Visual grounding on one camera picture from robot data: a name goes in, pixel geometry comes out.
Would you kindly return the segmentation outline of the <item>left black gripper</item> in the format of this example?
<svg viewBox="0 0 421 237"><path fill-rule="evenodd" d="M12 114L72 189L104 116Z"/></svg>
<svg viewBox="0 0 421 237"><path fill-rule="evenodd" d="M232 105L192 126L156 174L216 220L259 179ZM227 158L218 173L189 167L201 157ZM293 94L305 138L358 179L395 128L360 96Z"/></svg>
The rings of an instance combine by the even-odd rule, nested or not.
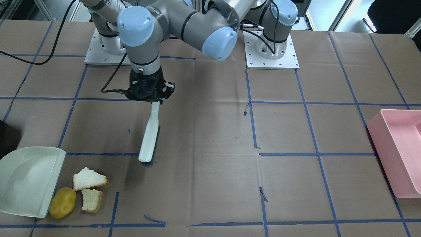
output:
<svg viewBox="0 0 421 237"><path fill-rule="evenodd" d="M132 70L129 79L126 97L134 101L163 102L175 90L175 84L164 79L161 67L150 75L135 73Z"/></svg>

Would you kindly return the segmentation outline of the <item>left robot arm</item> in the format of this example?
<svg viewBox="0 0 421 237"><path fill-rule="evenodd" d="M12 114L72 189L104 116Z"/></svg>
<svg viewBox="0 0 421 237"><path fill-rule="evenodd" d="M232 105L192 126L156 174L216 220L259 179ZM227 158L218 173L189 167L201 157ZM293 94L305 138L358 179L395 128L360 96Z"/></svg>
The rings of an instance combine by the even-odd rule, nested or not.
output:
<svg viewBox="0 0 421 237"><path fill-rule="evenodd" d="M286 40L299 10L291 0L209 0L205 13L190 0L158 0L132 6L117 15L117 29L125 58L131 63L129 87L116 90L134 101L162 103L174 92L163 77L158 45L175 36L205 56L223 61L232 53L242 20L262 26L263 57L283 56Z"/></svg>

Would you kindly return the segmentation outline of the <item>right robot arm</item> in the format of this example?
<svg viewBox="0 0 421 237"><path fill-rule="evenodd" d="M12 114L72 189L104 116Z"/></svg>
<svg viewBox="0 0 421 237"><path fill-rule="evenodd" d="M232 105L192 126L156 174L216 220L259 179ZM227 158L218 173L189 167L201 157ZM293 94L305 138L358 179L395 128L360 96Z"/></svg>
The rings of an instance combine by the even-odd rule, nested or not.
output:
<svg viewBox="0 0 421 237"><path fill-rule="evenodd" d="M120 12L132 5L122 0L81 0L80 2L89 9L100 35L102 49L111 55L124 54L125 48L122 46L117 29L117 17Z"/></svg>

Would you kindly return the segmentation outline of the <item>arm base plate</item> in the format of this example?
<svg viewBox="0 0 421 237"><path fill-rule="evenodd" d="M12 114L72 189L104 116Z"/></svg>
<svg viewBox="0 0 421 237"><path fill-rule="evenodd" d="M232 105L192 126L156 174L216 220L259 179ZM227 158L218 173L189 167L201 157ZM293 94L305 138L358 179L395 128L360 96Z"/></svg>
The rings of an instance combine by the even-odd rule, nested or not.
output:
<svg viewBox="0 0 421 237"><path fill-rule="evenodd" d="M299 61L291 35L286 42L277 44L273 55L267 46L251 33L243 32L246 64L248 69L299 69Z"/></svg>
<svg viewBox="0 0 421 237"><path fill-rule="evenodd" d="M152 31L134 30L127 25L117 26L116 36L103 36L96 29L88 48L85 64L103 66L131 66L135 72L144 70L149 75L158 70L159 52L149 47L143 52L148 40L152 39Z"/></svg>

